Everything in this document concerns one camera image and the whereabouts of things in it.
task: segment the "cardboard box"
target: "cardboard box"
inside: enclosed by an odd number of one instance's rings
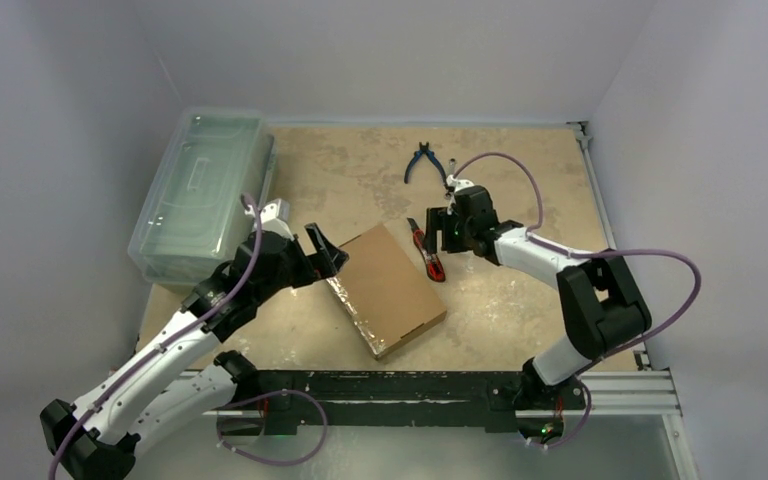
[[[349,261],[328,284],[381,359],[446,318],[446,306],[384,225],[340,248]]]

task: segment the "plastic container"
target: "plastic container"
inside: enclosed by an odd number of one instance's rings
[[[146,280],[194,285],[234,257],[253,226],[240,195],[269,195],[272,141],[256,111],[183,113],[128,245]]]

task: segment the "wooden board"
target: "wooden board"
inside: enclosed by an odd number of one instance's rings
[[[406,217],[424,224],[425,209],[443,206],[439,174],[422,159],[411,182],[405,167],[418,143],[430,142],[441,163],[464,162],[494,150],[525,162],[543,194],[541,235],[588,250],[605,248],[578,144],[565,129],[430,127],[284,127],[273,129],[278,155],[275,196],[291,204],[290,226],[317,222],[340,244],[384,222],[417,268]],[[534,192],[515,165],[484,159],[461,175],[485,186],[499,218],[530,224],[537,218]],[[303,239],[305,248],[310,248]],[[527,275],[468,253],[442,255],[448,281],[433,284],[448,318],[379,362],[372,358],[324,283],[280,292],[258,318],[215,353],[236,349],[259,368],[347,370],[518,370],[564,331],[557,293]],[[146,309],[141,344],[177,309],[185,292],[155,286]],[[609,359],[602,370],[635,370],[631,353]]]

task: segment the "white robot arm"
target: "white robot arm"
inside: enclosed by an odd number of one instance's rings
[[[539,398],[603,355],[651,327],[652,319],[622,257],[597,258],[542,238],[522,224],[500,222],[490,194],[469,180],[447,179],[450,203],[429,208],[426,250],[437,235],[449,253],[472,251],[558,290],[566,335],[523,365],[521,399]],[[595,290],[607,291],[600,300]]]
[[[253,320],[258,307],[276,292],[332,277],[348,260],[316,224],[305,227],[316,248],[306,256],[287,226],[287,208],[279,200],[259,213],[260,252],[242,287],[237,285],[252,261],[255,233],[239,246],[233,261],[220,265],[193,289],[161,332],[116,373],[72,403],[54,400],[43,409],[40,419],[48,448],[52,454],[60,450],[59,461],[73,478],[124,478],[137,457],[194,417],[263,393],[249,381],[257,370],[239,352],[218,355],[214,365],[194,377],[179,376]],[[224,300],[235,287],[233,298]],[[223,301],[227,303],[207,317],[206,312]],[[105,394],[106,400],[99,401]]]

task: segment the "red-handled utility knife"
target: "red-handled utility knife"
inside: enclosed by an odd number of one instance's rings
[[[408,223],[410,224],[411,233],[413,234],[413,245],[422,255],[422,260],[425,262],[425,273],[428,275],[428,278],[435,282],[445,282],[446,272],[443,270],[443,264],[440,263],[437,254],[428,253],[428,251],[425,250],[425,234],[422,233],[416,220],[408,218]]]

